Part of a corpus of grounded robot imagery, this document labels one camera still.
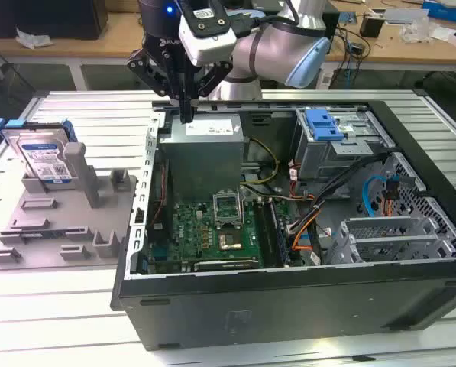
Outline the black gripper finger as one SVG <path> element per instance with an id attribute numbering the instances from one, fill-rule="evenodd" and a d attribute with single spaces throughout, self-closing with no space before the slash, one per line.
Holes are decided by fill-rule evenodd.
<path id="1" fill-rule="evenodd" d="M 212 67 L 194 67 L 188 64 L 187 69 L 187 122 L 193 121 L 196 103 L 199 97 L 207 97 L 214 88 L 231 72 L 232 62 L 216 62 Z"/>
<path id="2" fill-rule="evenodd" d="M 168 50 L 160 51 L 158 57 L 159 60 L 154 61 L 142 48 L 129 57 L 127 67 L 158 96 L 168 96 L 170 103 L 179 110 L 180 121 L 188 123 L 189 101 L 186 98 L 180 64 Z"/>

